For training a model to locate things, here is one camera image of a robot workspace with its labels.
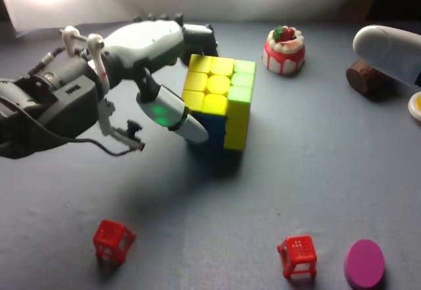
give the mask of red plastic stool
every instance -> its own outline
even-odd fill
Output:
[[[126,261],[126,253],[136,238],[124,224],[103,220],[93,236],[97,257],[106,256],[119,264]]]
[[[289,279],[294,274],[310,273],[312,277],[316,275],[317,256],[311,236],[288,237],[278,246],[278,252],[284,266],[285,278]]]

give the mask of brown cylinder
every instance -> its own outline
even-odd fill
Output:
[[[362,59],[355,61],[347,69],[349,85],[361,95],[368,95],[383,88],[393,78],[376,70]]]

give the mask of dark background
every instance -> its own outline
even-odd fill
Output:
[[[421,20],[421,0],[374,0],[367,20]],[[10,21],[3,0],[0,21]]]

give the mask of gray tabletop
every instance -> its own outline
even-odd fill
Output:
[[[106,36],[118,26],[82,31]],[[0,289],[348,289],[343,261],[363,238],[384,252],[385,289],[419,289],[421,126],[407,110],[416,88],[397,85],[377,101],[350,88],[345,70],[360,26],[347,25],[295,24],[307,63],[296,77],[280,78],[261,62],[274,26],[214,25],[222,56],[257,61],[240,162],[191,151],[153,124],[130,82],[109,95],[112,121],[141,122],[144,152],[112,158],[91,145],[65,145],[0,158]],[[22,74],[57,44],[48,31],[3,43],[1,76]],[[155,78],[181,93],[185,74],[178,64]],[[83,136],[123,148],[97,126]],[[137,233],[117,270],[95,258],[92,238],[105,218]],[[304,233],[313,237],[318,275],[290,283],[276,246]]]

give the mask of miniature cake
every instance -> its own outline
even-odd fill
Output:
[[[263,63],[268,70],[281,75],[294,74],[305,60],[304,37],[288,26],[276,27],[264,43]]]

